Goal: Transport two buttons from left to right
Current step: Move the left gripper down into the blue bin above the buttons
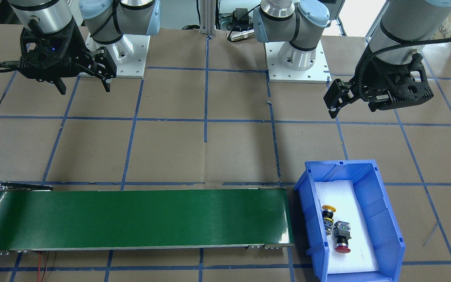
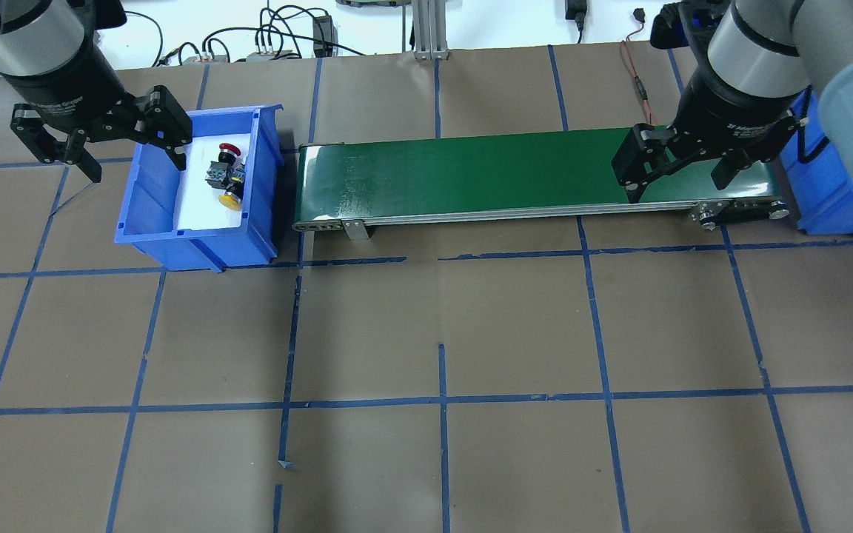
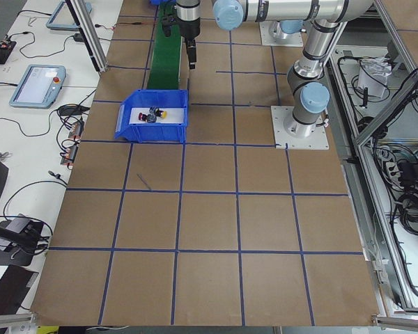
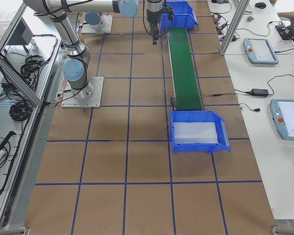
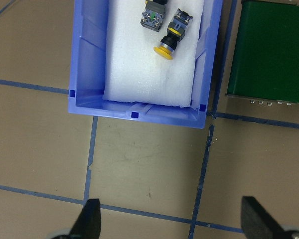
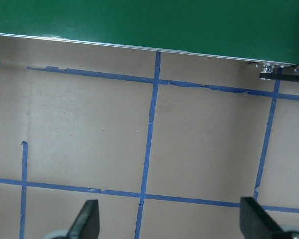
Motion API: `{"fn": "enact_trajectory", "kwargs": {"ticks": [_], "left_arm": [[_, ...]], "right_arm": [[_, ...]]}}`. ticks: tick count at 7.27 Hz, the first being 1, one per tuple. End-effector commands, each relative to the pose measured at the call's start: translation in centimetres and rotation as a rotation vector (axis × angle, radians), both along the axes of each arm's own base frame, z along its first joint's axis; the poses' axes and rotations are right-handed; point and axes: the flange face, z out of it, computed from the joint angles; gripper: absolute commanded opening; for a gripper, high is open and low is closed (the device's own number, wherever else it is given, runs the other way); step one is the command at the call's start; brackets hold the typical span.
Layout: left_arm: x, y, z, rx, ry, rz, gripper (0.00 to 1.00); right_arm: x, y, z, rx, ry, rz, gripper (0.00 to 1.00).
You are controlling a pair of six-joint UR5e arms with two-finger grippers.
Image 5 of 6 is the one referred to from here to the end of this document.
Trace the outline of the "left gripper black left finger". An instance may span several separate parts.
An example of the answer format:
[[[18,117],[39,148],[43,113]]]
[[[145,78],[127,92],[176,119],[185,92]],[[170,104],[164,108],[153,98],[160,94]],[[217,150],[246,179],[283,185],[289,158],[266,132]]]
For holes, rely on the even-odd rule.
[[[101,233],[99,199],[89,199],[69,233],[70,239],[98,239]]]

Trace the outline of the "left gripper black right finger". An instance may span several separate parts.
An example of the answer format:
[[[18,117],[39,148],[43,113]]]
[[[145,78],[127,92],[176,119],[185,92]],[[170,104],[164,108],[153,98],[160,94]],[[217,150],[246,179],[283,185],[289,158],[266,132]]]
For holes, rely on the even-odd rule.
[[[240,218],[247,239],[278,239],[285,234],[285,230],[255,197],[242,197]]]

